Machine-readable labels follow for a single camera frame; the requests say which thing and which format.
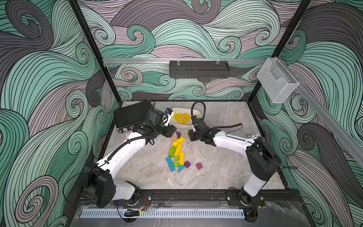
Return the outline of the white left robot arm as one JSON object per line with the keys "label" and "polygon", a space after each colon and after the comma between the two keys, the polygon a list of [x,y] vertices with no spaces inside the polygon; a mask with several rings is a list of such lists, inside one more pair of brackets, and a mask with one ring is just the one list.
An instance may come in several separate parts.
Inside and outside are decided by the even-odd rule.
{"label": "white left robot arm", "polygon": [[114,179],[126,162],[153,139],[162,135],[171,138],[176,127],[170,124],[175,113],[167,108],[164,112],[151,110],[144,122],[135,126],[129,137],[105,158],[84,167],[80,174],[81,193],[98,208],[104,208],[112,201],[124,200],[135,204],[139,200],[140,188],[127,181],[115,184]]}

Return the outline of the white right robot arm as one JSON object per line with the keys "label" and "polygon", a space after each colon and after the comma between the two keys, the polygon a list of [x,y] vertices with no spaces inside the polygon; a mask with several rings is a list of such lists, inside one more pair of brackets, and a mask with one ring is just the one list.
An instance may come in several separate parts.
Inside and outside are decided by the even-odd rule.
{"label": "white right robot arm", "polygon": [[243,205],[259,206],[261,190],[277,172],[281,161],[272,146],[263,137],[256,139],[229,135],[220,130],[189,130],[190,141],[201,141],[214,147],[227,148],[247,157],[252,174],[241,188],[239,195]]}

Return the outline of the white plastic tub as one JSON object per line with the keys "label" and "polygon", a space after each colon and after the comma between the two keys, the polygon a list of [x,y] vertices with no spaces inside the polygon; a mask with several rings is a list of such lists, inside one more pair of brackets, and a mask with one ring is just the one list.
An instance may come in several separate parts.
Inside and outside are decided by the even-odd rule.
{"label": "white plastic tub", "polygon": [[[183,114],[183,113],[187,113],[188,115],[192,116],[191,115],[191,109],[190,108],[181,108],[181,107],[173,107],[172,108],[174,114]],[[174,125],[176,128],[180,128],[180,129],[192,129],[192,122],[191,124],[188,124],[188,125],[184,125],[184,124],[179,124],[175,119],[174,117],[171,119],[170,123],[172,125]]]}

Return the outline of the yellow slanted long block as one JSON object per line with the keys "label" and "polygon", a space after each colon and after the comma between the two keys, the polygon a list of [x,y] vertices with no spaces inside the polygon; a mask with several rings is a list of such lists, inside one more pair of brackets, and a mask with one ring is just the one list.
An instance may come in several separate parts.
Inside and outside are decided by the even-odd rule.
{"label": "yellow slanted long block", "polygon": [[184,137],[180,137],[180,138],[178,138],[176,141],[174,141],[173,143],[172,143],[172,146],[173,147],[177,147],[179,144],[181,144],[182,142],[184,142],[185,141],[185,138]]}

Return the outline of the yellow upright long block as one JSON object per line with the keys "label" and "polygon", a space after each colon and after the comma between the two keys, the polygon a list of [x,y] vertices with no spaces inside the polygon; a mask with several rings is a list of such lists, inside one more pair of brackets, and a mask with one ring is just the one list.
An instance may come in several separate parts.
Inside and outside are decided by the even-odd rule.
{"label": "yellow upright long block", "polygon": [[181,149],[182,149],[182,144],[178,144],[177,147],[175,148],[175,153],[174,153],[175,157],[178,157],[180,155]]}

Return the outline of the green rectangular block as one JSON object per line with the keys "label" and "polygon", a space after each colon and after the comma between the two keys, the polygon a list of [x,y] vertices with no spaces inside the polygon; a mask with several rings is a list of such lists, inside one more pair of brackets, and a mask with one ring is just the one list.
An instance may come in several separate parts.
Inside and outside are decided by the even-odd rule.
{"label": "green rectangular block", "polygon": [[176,147],[171,147],[168,156],[173,157],[175,155]]}

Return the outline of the light green arch block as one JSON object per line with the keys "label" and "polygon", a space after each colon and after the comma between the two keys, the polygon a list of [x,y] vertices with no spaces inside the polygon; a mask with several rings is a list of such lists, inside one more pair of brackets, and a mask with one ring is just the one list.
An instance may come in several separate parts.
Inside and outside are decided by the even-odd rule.
{"label": "light green arch block", "polygon": [[180,157],[174,157],[174,167],[175,168],[179,167],[179,160],[180,160]]}

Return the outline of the magenta cube block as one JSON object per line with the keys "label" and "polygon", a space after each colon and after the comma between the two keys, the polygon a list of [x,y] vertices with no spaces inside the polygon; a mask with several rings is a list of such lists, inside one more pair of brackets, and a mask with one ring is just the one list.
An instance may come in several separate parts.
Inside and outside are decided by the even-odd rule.
{"label": "magenta cube block", "polygon": [[201,169],[203,168],[203,165],[202,165],[201,163],[197,163],[197,164],[196,164],[196,168],[197,168],[198,170],[201,170]]}

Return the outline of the purple cube block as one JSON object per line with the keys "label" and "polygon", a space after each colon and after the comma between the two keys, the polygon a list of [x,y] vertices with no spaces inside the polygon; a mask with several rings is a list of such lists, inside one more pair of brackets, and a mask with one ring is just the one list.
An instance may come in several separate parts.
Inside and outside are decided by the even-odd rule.
{"label": "purple cube block", "polygon": [[190,166],[191,166],[190,162],[189,161],[186,161],[185,162],[185,167],[188,169]]}

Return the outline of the black aluminium carrying case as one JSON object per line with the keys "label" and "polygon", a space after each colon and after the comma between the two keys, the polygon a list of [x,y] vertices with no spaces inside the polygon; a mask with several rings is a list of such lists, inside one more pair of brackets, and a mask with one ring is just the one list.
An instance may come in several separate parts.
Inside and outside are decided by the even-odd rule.
{"label": "black aluminium carrying case", "polygon": [[114,115],[118,133],[130,131],[138,124],[143,123],[151,108],[150,101],[143,101],[126,107],[117,107]]}

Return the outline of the teal long block at left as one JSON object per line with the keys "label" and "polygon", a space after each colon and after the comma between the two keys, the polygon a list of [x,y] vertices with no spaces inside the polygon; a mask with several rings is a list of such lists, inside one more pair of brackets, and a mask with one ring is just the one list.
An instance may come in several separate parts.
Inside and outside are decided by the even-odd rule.
{"label": "teal long block at left", "polygon": [[167,161],[167,165],[168,165],[170,172],[174,172],[175,167],[174,167],[174,163],[173,163],[172,159],[170,157],[167,157],[166,161]]}

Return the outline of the teal triangle block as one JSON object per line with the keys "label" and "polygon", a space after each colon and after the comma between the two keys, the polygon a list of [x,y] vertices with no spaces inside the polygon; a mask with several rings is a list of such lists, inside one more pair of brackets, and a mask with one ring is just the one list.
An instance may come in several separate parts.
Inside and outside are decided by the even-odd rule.
{"label": "teal triangle block", "polygon": [[181,172],[183,169],[185,169],[184,165],[179,165],[178,166],[178,173]]}

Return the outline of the black wall-mounted tray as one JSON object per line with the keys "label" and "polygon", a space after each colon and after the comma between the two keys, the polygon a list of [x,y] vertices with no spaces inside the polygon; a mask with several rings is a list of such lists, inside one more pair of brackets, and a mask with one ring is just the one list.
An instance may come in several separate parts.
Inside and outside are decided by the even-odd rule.
{"label": "black wall-mounted tray", "polygon": [[225,79],[231,72],[227,61],[170,61],[169,76],[173,79]]}

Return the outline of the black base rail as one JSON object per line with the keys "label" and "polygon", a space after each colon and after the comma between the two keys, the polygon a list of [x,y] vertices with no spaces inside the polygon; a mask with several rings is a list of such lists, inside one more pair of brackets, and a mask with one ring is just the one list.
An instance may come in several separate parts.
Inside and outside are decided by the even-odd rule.
{"label": "black base rail", "polygon": [[93,201],[98,208],[104,208],[107,205],[119,206],[161,206],[169,202],[221,202],[228,206],[237,207],[258,207],[265,205],[268,201],[300,201],[301,195],[297,190],[261,190],[257,196],[249,197],[242,190],[231,189],[141,189],[136,193],[133,201],[121,199],[108,199],[106,202],[98,204]]}

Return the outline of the clear acrylic wall holder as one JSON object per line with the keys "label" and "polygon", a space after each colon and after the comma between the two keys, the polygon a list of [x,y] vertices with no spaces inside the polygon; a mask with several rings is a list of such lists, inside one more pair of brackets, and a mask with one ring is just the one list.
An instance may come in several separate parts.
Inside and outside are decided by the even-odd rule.
{"label": "clear acrylic wall holder", "polygon": [[297,78],[288,65],[276,57],[265,61],[257,78],[274,104],[285,102],[299,86]]}

